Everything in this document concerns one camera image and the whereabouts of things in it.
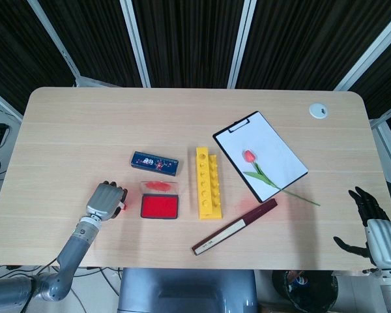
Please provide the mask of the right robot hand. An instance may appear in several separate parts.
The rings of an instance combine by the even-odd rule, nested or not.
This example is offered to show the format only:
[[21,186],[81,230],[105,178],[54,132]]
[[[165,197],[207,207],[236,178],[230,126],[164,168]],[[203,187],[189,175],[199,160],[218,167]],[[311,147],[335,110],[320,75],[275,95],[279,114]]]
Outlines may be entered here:
[[348,193],[358,208],[366,234],[366,245],[348,245],[336,236],[333,240],[342,250],[368,258],[377,269],[391,270],[391,220],[370,193],[358,186]]

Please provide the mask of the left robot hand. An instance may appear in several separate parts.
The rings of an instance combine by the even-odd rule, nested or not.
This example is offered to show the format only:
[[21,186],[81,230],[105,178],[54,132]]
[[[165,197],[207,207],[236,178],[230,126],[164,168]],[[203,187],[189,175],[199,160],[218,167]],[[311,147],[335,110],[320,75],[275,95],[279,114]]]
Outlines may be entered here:
[[117,186],[116,182],[100,183],[86,205],[86,214],[101,221],[114,219],[122,210],[119,203],[125,203],[127,189]]

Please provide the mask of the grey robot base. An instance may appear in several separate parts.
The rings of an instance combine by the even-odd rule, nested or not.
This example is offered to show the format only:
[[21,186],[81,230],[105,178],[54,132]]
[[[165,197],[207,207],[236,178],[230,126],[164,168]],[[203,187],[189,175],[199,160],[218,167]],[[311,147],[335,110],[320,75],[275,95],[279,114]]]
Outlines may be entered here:
[[124,268],[117,313],[258,313],[255,275],[240,269]]

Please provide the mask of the red ink pad case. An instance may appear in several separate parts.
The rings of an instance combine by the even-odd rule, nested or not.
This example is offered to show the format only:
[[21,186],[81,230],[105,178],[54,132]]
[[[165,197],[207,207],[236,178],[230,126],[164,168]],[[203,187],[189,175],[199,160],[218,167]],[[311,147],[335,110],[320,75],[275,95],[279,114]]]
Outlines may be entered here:
[[176,182],[142,181],[141,218],[175,220],[179,215],[179,188]]

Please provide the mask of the blue patterned box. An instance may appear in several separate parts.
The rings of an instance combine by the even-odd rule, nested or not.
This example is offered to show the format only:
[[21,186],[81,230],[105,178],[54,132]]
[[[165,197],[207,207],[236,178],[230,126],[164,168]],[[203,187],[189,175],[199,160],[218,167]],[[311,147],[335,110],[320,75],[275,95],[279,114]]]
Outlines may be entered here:
[[130,165],[131,167],[140,170],[176,176],[178,172],[179,161],[171,158],[135,151],[132,155]]

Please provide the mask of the black trash bin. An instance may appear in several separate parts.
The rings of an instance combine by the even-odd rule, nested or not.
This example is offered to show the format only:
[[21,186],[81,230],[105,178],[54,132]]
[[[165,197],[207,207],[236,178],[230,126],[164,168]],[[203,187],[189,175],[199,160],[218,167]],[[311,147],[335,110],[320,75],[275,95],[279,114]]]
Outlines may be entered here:
[[274,270],[274,289],[301,313],[327,313],[338,299],[338,280],[332,271]]

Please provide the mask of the yellow building block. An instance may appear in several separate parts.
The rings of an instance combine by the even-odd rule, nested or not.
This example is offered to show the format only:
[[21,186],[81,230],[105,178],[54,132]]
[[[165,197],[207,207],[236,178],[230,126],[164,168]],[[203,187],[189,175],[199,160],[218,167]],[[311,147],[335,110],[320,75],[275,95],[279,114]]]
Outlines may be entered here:
[[200,220],[222,218],[216,155],[207,147],[196,148],[197,200]]

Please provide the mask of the artificial red tulip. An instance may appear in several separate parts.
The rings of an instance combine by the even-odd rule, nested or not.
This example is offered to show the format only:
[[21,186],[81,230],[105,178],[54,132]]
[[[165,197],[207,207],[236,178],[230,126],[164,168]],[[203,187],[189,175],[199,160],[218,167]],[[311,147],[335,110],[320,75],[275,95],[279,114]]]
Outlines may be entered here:
[[301,199],[301,200],[304,200],[308,203],[311,203],[313,205],[316,205],[316,206],[320,206],[318,203],[314,202],[314,201],[311,201],[311,200],[308,200],[306,198],[303,198],[302,196],[299,196],[297,194],[294,194],[290,191],[287,191],[285,189],[282,189],[280,188],[279,186],[277,186],[273,181],[271,181],[267,175],[262,171],[262,169],[260,168],[259,164],[256,162],[256,156],[254,155],[253,152],[251,152],[250,150],[244,150],[242,152],[242,156],[243,156],[243,159],[251,164],[255,170],[255,172],[251,172],[251,171],[244,171],[244,174],[247,175],[247,176],[250,176],[250,177],[253,177],[253,178],[256,178],[262,182],[264,182],[266,185],[268,186],[271,186],[272,188],[275,188],[277,189],[279,192],[284,192],[288,195],[291,195],[291,196],[294,196],[298,199]]

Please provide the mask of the dark red folded fan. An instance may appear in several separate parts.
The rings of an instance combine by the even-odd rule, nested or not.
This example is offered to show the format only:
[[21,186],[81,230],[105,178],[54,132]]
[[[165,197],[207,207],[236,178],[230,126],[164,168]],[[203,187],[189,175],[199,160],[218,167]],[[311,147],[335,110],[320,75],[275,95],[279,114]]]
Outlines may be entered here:
[[248,211],[244,215],[226,224],[224,227],[220,228],[213,234],[198,242],[191,248],[192,252],[195,256],[206,252],[207,250],[213,248],[222,241],[225,241],[227,238],[233,236],[240,230],[244,229],[252,222],[256,221],[258,218],[261,218],[263,215],[267,214],[277,205],[278,204],[275,199],[270,199],[269,201],[262,203],[260,206],[256,207],[255,209],[252,209],[251,211]]

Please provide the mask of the black clipboard with white paper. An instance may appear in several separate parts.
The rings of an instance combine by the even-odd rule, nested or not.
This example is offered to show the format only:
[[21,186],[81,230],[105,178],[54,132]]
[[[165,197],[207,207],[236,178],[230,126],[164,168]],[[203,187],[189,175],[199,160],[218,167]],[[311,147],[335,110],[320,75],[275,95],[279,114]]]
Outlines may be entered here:
[[255,172],[253,166],[243,159],[244,150],[254,153],[262,171],[282,189],[308,173],[304,163],[259,111],[219,130],[212,137],[260,202],[267,201],[279,191],[244,174],[244,171]]

